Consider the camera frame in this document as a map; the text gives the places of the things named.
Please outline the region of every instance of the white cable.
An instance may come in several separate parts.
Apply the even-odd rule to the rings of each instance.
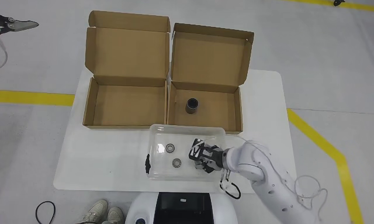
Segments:
[[[297,197],[297,202],[298,202],[299,204],[301,204],[301,206],[304,207],[305,209],[312,210],[312,209],[313,209],[313,199],[314,199],[315,197],[319,196],[319,195],[321,194],[321,191],[325,191],[325,192],[326,192],[325,199],[324,199],[323,203],[321,204],[320,208],[318,209],[318,218],[319,218],[319,220],[322,220],[321,217],[320,217],[320,212],[321,212],[322,207],[325,205],[325,203],[326,203],[326,201],[327,201],[328,190],[327,190],[326,188],[321,188],[321,184],[320,184],[320,182],[318,181],[318,179],[316,179],[316,178],[314,178],[313,176],[310,176],[310,175],[301,175],[301,176],[298,176],[298,177],[296,178],[296,180],[295,180],[295,187],[294,187],[295,191],[292,191],[292,189],[290,189],[290,188],[287,186],[287,184],[284,183],[284,181],[286,181],[286,180],[285,180],[284,178],[282,178],[282,176],[281,176],[281,175],[278,173],[278,171],[274,168],[273,163],[271,162],[270,158],[266,155],[266,153],[264,153],[261,149],[259,149],[257,146],[255,146],[255,144],[257,144],[257,145],[259,145],[259,146],[261,146],[261,147],[266,148],[265,146],[263,146],[263,145],[261,145],[261,144],[259,144],[259,143],[255,143],[255,142],[253,142],[253,141],[251,141],[251,140],[246,140],[246,139],[244,139],[243,137],[238,136],[238,135],[236,135],[236,137],[239,137],[240,139],[244,140],[246,143],[249,143],[250,145],[252,145],[253,147],[255,147],[257,150],[259,150],[259,151],[260,151],[260,152],[261,152],[261,153],[262,153],[262,154],[263,154],[263,155],[268,159],[268,161],[270,162],[271,167],[273,168],[274,172],[278,175],[278,177],[279,177],[281,183],[282,183],[283,185],[285,185],[285,187],[286,187],[290,192],[292,192],[293,194],[296,195],[296,197]],[[304,196],[304,195],[302,195],[302,194],[300,195],[300,194],[297,193],[297,190],[296,190],[296,183],[297,183],[297,181],[298,181],[300,178],[303,178],[303,177],[306,177],[306,178],[312,178],[313,180],[315,180],[315,182],[317,182],[317,184],[318,184],[318,190],[317,190],[317,193],[313,194],[313,195],[310,196],[310,197],[306,197],[306,196]],[[301,202],[300,202],[300,199],[310,199],[310,208],[308,208],[308,207],[305,206],[303,203],[301,203]]]
[[[4,62],[0,65],[0,68],[2,68],[3,66],[5,66],[6,62],[8,61],[8,52],[6,52],[6,48],[5,48],[5,45],[3,44],[2,40],[0,39],[0,47],[1,49],[4,51],[5,53],[5,60]]]

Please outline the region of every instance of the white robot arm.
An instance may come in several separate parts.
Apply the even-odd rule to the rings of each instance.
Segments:
[[[196,168],[208,173],[224,168],[250,180],[261,201],[283,224],[320,223],[297,194],[300,190],[295,180],[264,146],[246,141],[241,147],[222,151],[196,139],[189,158],[195,160]]]

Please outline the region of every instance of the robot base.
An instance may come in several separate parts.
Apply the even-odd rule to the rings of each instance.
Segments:
[[[235,209],[224,194],[142,192],[131,204],[125,224],[237,224]]]

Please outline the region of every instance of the metal bearing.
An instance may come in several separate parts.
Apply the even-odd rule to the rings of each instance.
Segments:
[[[176,158],[176,159],[173,160],[172,164],[173,164],[174,168],[180,168],[180,166],[182,165],[182,161],[181,161],[181,159]]]
[[[175,147],[173,144],[167,144],[165,147],[166,152],[172,153],[175,150]]]

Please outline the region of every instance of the white sneaker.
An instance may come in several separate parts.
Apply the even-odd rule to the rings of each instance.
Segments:
[[[86,213],[86,215],[84,215],[83,221],[99,222],[107,209],[108,203],[106,202],[106,200],[101,199],[92,206],[92,208],[88,211],[88,213]]]
[[[123,212],[118,207],[110,208],[108,212],[108,222],[112,224],[124,224]]]

